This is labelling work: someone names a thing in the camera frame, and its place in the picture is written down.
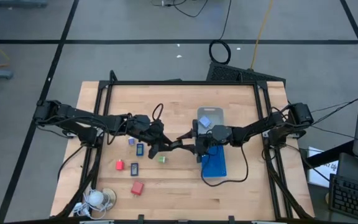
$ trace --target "blue container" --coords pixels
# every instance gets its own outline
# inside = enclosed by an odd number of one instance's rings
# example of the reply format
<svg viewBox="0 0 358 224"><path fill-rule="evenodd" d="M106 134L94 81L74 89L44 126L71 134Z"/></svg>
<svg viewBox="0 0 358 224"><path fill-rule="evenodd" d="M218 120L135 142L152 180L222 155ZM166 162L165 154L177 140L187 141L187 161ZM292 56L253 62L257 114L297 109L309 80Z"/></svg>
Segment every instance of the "blue container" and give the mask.
<svg viewBox="0 0 358 224"><path fill-rule="evenodd" d="M201 158L201 168L204 167L203 177L225 177L226 161L223 146L213 146L208 149L210 155Z"/></svg>

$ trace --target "computer keyboard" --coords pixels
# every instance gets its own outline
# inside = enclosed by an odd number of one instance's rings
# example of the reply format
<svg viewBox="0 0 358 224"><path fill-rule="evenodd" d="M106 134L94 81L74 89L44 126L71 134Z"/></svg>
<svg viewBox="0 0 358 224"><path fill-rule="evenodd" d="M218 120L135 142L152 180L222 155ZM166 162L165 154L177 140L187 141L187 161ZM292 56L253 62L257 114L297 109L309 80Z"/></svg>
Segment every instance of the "computer keyboard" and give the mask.
<svg viewBox="0 0 358 224"><path fill-rule="evenodd" d="M358 218L358 181L331 174L329 209Z"/></svg>

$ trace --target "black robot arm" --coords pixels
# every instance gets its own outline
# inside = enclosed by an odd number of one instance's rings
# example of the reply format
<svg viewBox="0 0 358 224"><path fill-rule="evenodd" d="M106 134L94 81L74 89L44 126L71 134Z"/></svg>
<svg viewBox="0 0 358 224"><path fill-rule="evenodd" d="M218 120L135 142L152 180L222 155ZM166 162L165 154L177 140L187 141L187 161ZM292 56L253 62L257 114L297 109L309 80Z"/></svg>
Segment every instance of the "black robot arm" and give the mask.
<svg viewBox="0 0 358 224"><path fill-rule="evenodd" d="M258 120L246 127L233 127L215 125L211 130L204 134L198 134L198 121L193 120L193 128L178 139L195 138L193 152L197 154L197 161L201 161L201 156L208 154L208 148L212 145L230 144L234 147L241 147L252 136L263 134L268 143L273 147L283 147L288 135L300 138L313 124L308 105L297 103L288 105L282 110L271 111L264 119Z"/></svg>
<svg viewBox="0 0 358 224"><path fill-rule="evenodd" d="M108 133L114 136L129 135L151 146L149 158L158 152L184 147L169 140L163 133L163 123L158 118L150 121L147 115L129 114L101 116L61 104L59 101L38 101L33 117L36 125L58 126L63 134L78 136L83 146L102 144L98 136Z"/></svg>
<svg viewBox="0 0 358 224"><path fill-rule="evenodd" d="M282 147L288 135L302 137L305 128L313 124L313 118L307 105L297 103L288 105L281 111L271 111L264 119L246 127L215 125L205 134L198 134L198 121L193 120L193 129L171 141L163 133L164 125L159 118L151 121L147 115L129 114L102 116L61 104L59 101L39 101L34 114L34 121L39 126L55 125L62 128L64 134L78 136L81 144L96 147L102 144L98 136L108 133L114 136L129 135L151 146L149 158L158 152L182 148L196 154L197 161L208 153L212 145L230 144L240 147L252 136L264 133L269 144ZM195 144L183 144L182 139L195 138Z"/></svg>

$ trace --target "red block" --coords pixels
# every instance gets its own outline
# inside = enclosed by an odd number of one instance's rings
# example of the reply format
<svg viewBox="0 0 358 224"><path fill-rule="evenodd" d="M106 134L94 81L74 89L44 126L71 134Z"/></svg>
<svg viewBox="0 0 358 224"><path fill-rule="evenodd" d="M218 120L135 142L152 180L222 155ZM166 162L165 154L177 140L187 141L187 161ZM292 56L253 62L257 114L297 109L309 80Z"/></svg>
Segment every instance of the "red block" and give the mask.
<svg viewBox="0 0 358 224"><path fill-rule="evenodd" d="M140 183L138 181L134 182L134 185L132 186L131 193L136 195L141 195L143 191L143 183Z"/></svg>
<svg viewBox="0 0 358 224"><path fill-rule="evenodd" d="M116 162L116 170L123 170L124 169L124 161L118 160Z"/></svg>

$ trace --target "wooden tabletop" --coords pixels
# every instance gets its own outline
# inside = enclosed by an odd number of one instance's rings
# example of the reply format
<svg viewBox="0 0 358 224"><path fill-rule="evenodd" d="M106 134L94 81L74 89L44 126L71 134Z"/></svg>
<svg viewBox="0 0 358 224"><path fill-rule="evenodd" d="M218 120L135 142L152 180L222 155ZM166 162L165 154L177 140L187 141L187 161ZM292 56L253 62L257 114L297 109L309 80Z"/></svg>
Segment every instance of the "wooden tabletop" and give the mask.
<svg viewBox="0 0 358 224"><path fill-rule="evenodd" d="M83 82L77 108L93 111L98 82ZM272 106L283 108L287 97L282 82L268 82ZM262 107L266 116L263 93ZM103 111L102 100L100 111ZM153 109L164 104L161 120L164 133L170 138L186 133L191 121L202 106L217 106L224 110L224 124L247 126L258 120L252 86L194 86L194 85L116 85L112 88L109 114L146 114L151 118ZM293 139L288 144L298 147ZM79 147L77 139L68 142L65 159ZM242 183L226 183L209 187L200 178L200 164L195 156L182 149L160 152L154 159L137 157L135 147L129 146L122 136L103 146L97 189L113 189L117 194L115 206L104 218L137 219L144 214L148 220L274 220L272 199L265 162L261 158L262 140L254 136L244 144L249 164L249 177ZM281 149L287 185L298 203L314 216L306 177L298 151ZM238 147L225 146L227 176L207 179L216 183L224 179L241 180L246 165ZM85 150L75 156L62 170L57 185L51 215L56 215L72 198L78 188ZM166 156L168 162L158 163L158 156ZM123 160L125 170L117 171L117 160ZM131 177L131 162L139 163L139 176ZM145 184L141 196L131 194L135 180ZM281 214L285 216L282 194L278 190Z"/></svg>

